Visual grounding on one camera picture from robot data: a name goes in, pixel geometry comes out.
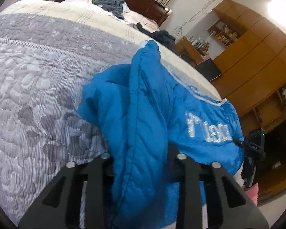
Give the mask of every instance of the wooden desk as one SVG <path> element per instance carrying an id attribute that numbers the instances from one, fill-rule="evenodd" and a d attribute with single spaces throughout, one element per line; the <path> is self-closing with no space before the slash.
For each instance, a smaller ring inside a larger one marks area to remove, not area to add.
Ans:
<path id="1" fill-rule="evenodd" d="M 195 60 L 196 64 L 200 64 L 203 61 L 200 53 L 192 46 L 191 42 L 183 36 L 180 41 L 176 43 L 177 54 L 179 55 L 185 51 L 192 59 Z"/>

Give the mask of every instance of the cabinet door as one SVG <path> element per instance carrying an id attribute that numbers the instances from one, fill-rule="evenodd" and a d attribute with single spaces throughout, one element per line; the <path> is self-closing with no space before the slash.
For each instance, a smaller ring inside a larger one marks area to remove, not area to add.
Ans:
<path id="1" fill-rule="evenodd" d="M 278 54 L 286 46 L 286 34 L 279 28 L 275 28 L 265 39 L 264 42 Z"/>
<path id="2" fill-rule="evenodd" d="M 250 131 L 260 128 L 260 125 L 257 122 L 255 114 L 252 110 L 241 116 L 239 122 L 244 136 L 248 135 Z"/>
<path id="3" fill-rule="evenodd" d="M 259 104 L 255 110 L 261 117 L 261 126 L 265 127 L 282 115 L 283 104 L 281 103 L 278 94 L 275 92 L 269 98 Z"/>
<path id="4" fill-rule="evenodd" d="M 266 18 L 260 19 L 250 30 L 255 33 L 261 39 L 266 38 L 272 30 L 275 29 L 275 25 L 273 25 L 269 20 Z"/>
<path id="5" fill-rule="evenodd" d="M 282 115 L 276 118 L 274 121 L 270 122 L 264 127 L 265 133 L 268 133 L 275 129 L 279 124 L 283 123 L 286 120 L 286 109 L 283 111 Z"/>
<path id="6" fill-rule="evenodd" d="M 247 10 L 248 8 L 246 6 L 235 2 L 234 5 L 225 12 L 225 14 L 231 17 L 232 19 L 236 20 Z"/>
<path id="7" fill-rule="evenodd" d="M 257 23 L 262 16 L 251 9 L 248 9 L 243 13 L 236 21 L 243 25 L 246 29 L 250 29 L 255 23 Z"/>
<path id="8" fill-rule="evenodd" d="M 225 13 L 227 12 L 233 5 L 235 4 L 232 0 L 223 0 L 221 3 L 219 3 L 215 8 L 214 11 Z"/>
<path id="9" fill-rule="evenodd" d="M 253 109 L 286 82 L 286 66 L 276 57 L 259 73 L 227 96 L 238 115 Z"/>
<path id="10" fill-rule="evenodd" d="M 261 172 L 257 181 L 259 183 L 259 201 L 286 189 L 286 159 L 281 161 L 279 168 Z"/>
<path id="11" fill-rule="evenodd" d="M 243 59 L 215 79 L 212 84 L 221 97 L 226 97 L 251 79 L 274 58 L 275 53 L 264 42 L 261 42 Z"/>
<path id="12" fill-rule="evenodd" d="M 217 58 L 215 58 L 214 63 L 220 69 L 220 71 L 224 73 L 244 56 L 246 56 L 260 42 L 261 38 L 248 30 L 228 49 L 226 49 Z"/>

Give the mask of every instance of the blue jacket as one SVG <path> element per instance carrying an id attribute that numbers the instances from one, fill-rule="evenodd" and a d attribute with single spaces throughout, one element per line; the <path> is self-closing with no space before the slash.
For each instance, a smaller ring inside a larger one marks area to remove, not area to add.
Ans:
<path id="1" fill-rule="evenodd" d="M 220 162 L 231 175 L 243 161 L 232 142 L 243 134 L 231 103 L 181 85 L 160 59 L 158 45 L 148 41 L 130 65 L 114 65 L 83 87 L 78 112 L 102 130 L 114 158 L 118 228 L 158 229 L 176 221 L 179 184 L 168 182 L 169 142 L 197 162 Z"/>

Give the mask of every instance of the cable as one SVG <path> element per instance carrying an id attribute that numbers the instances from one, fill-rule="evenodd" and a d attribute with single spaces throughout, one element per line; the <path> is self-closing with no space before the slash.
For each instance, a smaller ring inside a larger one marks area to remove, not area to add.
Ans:
<path id="1" fill-rule="evenodd" d="M 177 38 L 180 33 L 181 33 L 181 35 L 183 35 L 182 28 L 183 28 L 187 23 L 194 21 L 201 13 L 203 13 L 203 11 L 204 11 L 208 6 L 210 6 L 210 5 L 211 5 L 213 2 L 215 2 L 215 1 L 216 1 L 216 0 L 210 0 L 210 1 L 208 1 L 208 2 L 202 7 L 202 9 L 201 9 L 200 11 L 198 11 L 195 15 L 193 15 L 187 22 L 184 22 L 181 26 L 176 27 L 176 28 L 174 29 L 174 31 L 177 31 L 177 32 L 175 33 L 175 38 Z M 218 4 L 218 2 L 215 4 L 215 6 L 214 6 L 209 12 L 204 13 L 204 14 L 210 13 L 210 12 L 217 6 L 217 4 Z"/>

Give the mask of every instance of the bed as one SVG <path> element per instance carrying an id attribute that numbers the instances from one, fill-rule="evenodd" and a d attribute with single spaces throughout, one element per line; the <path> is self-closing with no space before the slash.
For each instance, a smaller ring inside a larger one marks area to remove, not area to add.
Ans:
<path id="1" fill-rule="evenodd" d="M 24 0 L 0 13 L 0 206 L 15 225 L 67 161 L 85 163 L 107 150 L 100 130 L 76 112 L 81 87 L 111 65 L 130 63 L 145 40 L 69 1 Z M 176 79 L 220 99 L 188 63 L 159 49 Z"/>
<path id="2" fill-rule="evenodd" d="M 118 19 L 116 16 L 112 14 L 112 12 L 107 12 L 102 9 L 100 6 L 94 5 L 92 3 L 93 0 L 65 0 L 62 3 L 69 4 L 72 6 L 76 6 L 79 8 L 86 8 L 95 13 L 103 14 L 107 17 L 115 19 L 125 25 L 134 26 L 137 23 L 141 23 L 142 27 L 149 32 L 153 33 L 155 31 L 159 31 L 159 25 L 156 21 L 146 18 L 145 16 L 130 10 L 127 6 L 127 3 L 124 3 L 127 12 L 123 12 L 124 19 Z"/>

